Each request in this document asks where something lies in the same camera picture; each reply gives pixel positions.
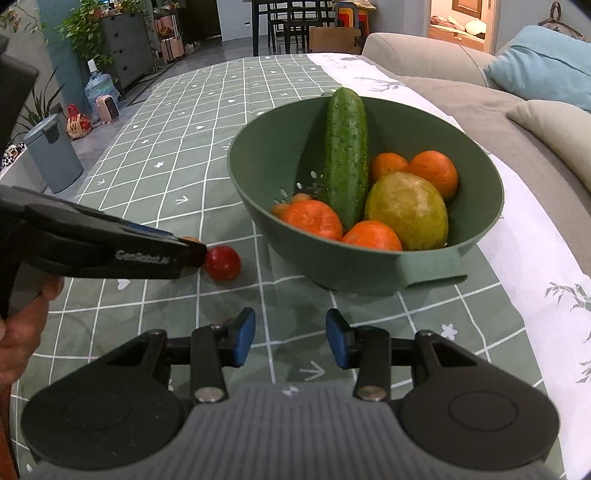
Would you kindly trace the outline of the left hand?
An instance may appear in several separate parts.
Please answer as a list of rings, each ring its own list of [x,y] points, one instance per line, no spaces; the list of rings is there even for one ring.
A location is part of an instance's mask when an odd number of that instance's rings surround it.
[[[1,321],[0,382],[12,385],[26,370],[30,357],[41,343],[49,304],[63,290],[64,278],[51,275],[41,292],[22,311]]]

